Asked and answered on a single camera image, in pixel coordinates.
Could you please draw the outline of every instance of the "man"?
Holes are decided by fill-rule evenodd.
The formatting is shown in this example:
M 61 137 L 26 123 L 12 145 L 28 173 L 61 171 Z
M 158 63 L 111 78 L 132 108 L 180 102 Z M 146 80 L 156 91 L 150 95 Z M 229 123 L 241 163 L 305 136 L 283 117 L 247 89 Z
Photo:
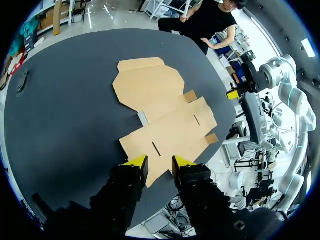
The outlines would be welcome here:
M 203 0 L 191 8 L 185 17 L 161 18 L 158 27 L 160 31 L 171 33 L 173 30 L 191 38 L 207 55 L 208 48 L 221 49 L 234 42 L 237 22 L 231 11 L 236 8 L 242 9 L 245 2 L 246 0 L 224 0 L 223 3 L 218 3 L 214 0 Z M 209 39 L 225 29 L 227 38 L 212 45 Z

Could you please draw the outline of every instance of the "flattened cardboard box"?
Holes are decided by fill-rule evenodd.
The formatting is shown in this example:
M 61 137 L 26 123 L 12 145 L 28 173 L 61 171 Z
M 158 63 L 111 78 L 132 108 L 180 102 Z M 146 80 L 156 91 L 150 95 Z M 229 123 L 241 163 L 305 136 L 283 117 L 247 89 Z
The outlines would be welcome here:
M 206 100 L 184 92 L 185 82 L 179 72 L 159 57 L 120 61 L 113 87 L 119 101 L 143 112 L 148 124 L 120 139 L 132 160 L 148 156 L 146 186 L 172 168 L 172 156 L 194 162 L 203 151 L 218 141 L 217 126 Z

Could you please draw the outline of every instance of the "white wall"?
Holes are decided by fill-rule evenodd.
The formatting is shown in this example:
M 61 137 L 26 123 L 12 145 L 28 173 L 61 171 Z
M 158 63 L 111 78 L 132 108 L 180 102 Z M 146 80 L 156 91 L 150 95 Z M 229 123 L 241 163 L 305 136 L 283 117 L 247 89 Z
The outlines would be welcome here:
M 259 67 L 265 64 L 269 59 L 277 56 L 275 50 L 269 43 L 265 35 L 254 24 L 250 17 L 248 17 L 243 10 L 234 10 L 232 15 L 237 24 L 243 29 L 244 33 L 249 37 L 251 50 L 256 59 L 253 60 L 253 65 L 258 70 Z

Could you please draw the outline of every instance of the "cardboard box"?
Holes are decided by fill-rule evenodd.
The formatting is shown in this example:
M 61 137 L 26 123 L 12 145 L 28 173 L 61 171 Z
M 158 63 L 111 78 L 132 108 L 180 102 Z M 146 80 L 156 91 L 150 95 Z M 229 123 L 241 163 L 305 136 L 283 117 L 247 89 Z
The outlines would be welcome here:
M 5 74 L 1 77 L 0 80 L 0 91 L 2 91 L 6 85 L 7 85 L 7 81 L 8 81 L 8 71 L 5 72 Z
M 68 17 L 68 13 L 61 15 L 60 20 L 66 19 Z
M 60 19 L 65 19 L 66 17 L 64 15 L 68 15 L 69 13 L 69 6 L 68 4 L 64 4 L 61 6 L 61 18 Z M 49 11 L 46 12 L 46 17 L 47 18 L 53 18 L 55 14 L 55 9 L 51 8 Z
M 15 72 L 22 66 L 24 60 L 25 60 L 25 55 L 23 53 L 20 53 L 14 61 L 15 65 L 11 71 L 11 75 L 15 74 Z
M 128 160 L 148 156 L 149 188 L 172 169 L 172 156 L 194 162 L 218 141 L 217 126 L 206 100 L 194 91 L 184 94 L 185 82 L 179 72 L 159 57 L 120 61 L 113 88 L 120 103 L 143 112 L 147 124 L 119 141 Z
M 54 24 L 54 18 L 53 17 L 46 17 L 41 20 L 41 29 L 46 29 L 47 27 Z
M 41 30 L 41 21 L 39 22 L 38 27 L 36 28 L 37 32 L 40 31 L 40 30 Z
M 221 57 L 219 58 L 220 63 L 222 64 L 222 66 L 226 69 L 227 67 L 231 67 L 229 61 L 227 60 L 227 58 L 224 55 L 221 55 Z
M 232 74 L 234 74 L 234 73 L 236 72 L 232 66 L 228 66 L 228 67 L 226 68 L 226 70 L 228 71 L 228 73 L 229 73 L 230 75 L 232 75 Z
M 60 34 L 60 17 L 61 17 L 62 0 L 58 0 L 54 5 L 53 13 L 53 35 Z
M 236 75 L 236 73 L 233 73 L 231 76 L 233 77 L 233 80 L 235 81 L 235 83 L 236 83 L 237 85 L 240 84 L 239 78 L 238 78 L 238 76 Z
M 62 4 L 61 6 L 61 14 L 64 14 L 65 12 L 69 12 L 69 4 Z
M 45 17 L 46 18 L 50 18 L 50 17 L 53 18 L 54 17 L 54 13 L 55 13 L 55 8 L 52 7 L 46 12 Z
M 10 56 L 10 54 L 8 54 L 8 56 L 6 56 L 6 59 L 4 60 L 4 63 L 3 63 L 3 70 L 1 73 L 1 77 L 3 77 L 5 73 L 9 70 L 9 66 L 11 62 L 12 62 L 12 57 Z

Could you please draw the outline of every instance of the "desk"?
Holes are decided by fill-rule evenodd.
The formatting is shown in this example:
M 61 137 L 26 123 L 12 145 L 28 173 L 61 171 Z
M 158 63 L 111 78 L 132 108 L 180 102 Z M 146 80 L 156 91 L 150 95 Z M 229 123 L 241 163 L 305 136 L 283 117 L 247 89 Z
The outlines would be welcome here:
M 184 92 L 194 90 L 214 112 L 219 142 L 196 163 L 215 155 L 235 121 L 233 104 L 215 69 L 189 38 L 144 29 L 79 35 L 39 52 L 14 74 L 5 103 L 5 141 L 17 184 L 31 208 L 38 192 L 54 210 L 90 197 L 106 184 L 109 170 L 126 154 L 119 139 L 142 127 L 137 112 L 119 103 L 112 83 L 121 60 L 160 57 L 179 71 Z M 23 92 L 18 76 L 29 69 Z M 145 188 L 131 226 L 148 219 L 176 194 L 167 172 Z

